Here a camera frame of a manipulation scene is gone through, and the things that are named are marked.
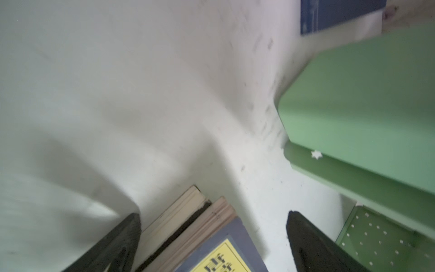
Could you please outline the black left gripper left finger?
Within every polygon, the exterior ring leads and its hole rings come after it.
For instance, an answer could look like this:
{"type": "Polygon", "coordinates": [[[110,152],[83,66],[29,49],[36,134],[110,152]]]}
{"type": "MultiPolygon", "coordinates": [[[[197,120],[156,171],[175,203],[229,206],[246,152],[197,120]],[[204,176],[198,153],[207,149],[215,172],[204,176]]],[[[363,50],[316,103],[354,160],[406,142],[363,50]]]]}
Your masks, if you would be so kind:
{"type": "Polygon", "coordinates": [[[141,236],[138,213],[131,213],[66,272],[130,272],[141,236]]]}

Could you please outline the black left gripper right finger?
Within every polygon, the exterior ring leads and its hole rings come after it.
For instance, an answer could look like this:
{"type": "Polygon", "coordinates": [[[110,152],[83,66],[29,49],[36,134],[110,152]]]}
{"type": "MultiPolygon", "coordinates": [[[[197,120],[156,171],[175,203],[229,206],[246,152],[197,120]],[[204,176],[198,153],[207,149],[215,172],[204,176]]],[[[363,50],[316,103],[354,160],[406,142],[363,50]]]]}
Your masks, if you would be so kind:
{"type": "Polygon", "coordinates": [[[368,271],[297,211],[288,213],[286,231],[298,272],[368,271]]]}

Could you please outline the dark blue book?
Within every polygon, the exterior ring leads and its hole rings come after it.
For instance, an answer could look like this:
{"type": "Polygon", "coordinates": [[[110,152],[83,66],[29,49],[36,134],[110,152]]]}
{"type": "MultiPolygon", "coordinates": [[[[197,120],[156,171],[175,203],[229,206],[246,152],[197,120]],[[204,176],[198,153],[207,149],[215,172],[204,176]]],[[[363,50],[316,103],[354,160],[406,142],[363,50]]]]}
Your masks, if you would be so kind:
{"type": "Polygon", "coordinates": [[[144,269],[146,272],[265,272],[233,206],[220,197],[144,269]]]}
{"type": "Polygon", "coordinates": [[[386,7],[386,0],[301,0],[300,34],[328,29],[386,7]]]}

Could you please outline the black book under blue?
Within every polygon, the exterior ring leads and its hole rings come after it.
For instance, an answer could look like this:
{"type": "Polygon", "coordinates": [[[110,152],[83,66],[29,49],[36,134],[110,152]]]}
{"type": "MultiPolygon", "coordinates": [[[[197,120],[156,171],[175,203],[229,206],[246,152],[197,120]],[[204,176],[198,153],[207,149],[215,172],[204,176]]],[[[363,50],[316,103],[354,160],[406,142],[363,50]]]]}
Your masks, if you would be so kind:
{"type": "Polygon", "coordinates": [[[131,270],[144,271],[211,204],[195,185],[185,191],[142,231],[131,270]]]}

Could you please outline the green wooden bookshelf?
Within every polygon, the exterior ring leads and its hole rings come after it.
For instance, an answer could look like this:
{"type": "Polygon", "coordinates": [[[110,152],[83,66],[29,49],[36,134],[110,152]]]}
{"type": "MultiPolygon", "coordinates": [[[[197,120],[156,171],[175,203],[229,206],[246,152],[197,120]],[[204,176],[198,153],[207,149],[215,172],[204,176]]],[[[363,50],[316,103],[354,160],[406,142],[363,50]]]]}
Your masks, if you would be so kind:
{"type": "Polygon", "coordinates": [[[315,56],[278,103],[291,167],[358,204],[332,240],[367,272],[435,269],[435,24],[315,56]]]}

